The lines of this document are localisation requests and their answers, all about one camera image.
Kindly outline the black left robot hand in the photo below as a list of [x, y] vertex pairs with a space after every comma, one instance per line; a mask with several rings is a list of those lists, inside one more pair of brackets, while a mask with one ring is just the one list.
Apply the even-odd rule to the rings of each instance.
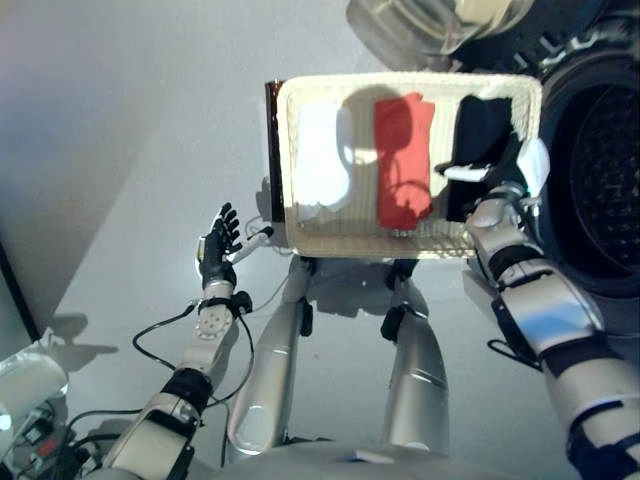
[[274, 234], [271, 226], [265, 226], [241, 240], [239, 224], [237, 211], [226, 202], [214, 216], [209, 232], [199, 238], [196, 265], [203, 289], [216, 282], [236, 287], [234, 266], [265, 246]]

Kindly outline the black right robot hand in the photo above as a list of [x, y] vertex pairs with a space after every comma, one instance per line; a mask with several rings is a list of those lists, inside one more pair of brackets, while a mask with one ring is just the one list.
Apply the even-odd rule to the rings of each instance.
[[435, 171], [450, 181], [484, 185], [489, 191], [510, 188], [520, 199], [537, 198], [550, 174], [550, 157], [544, 142], [514, 138], [497, 160], [485, 163], [440, 164]]

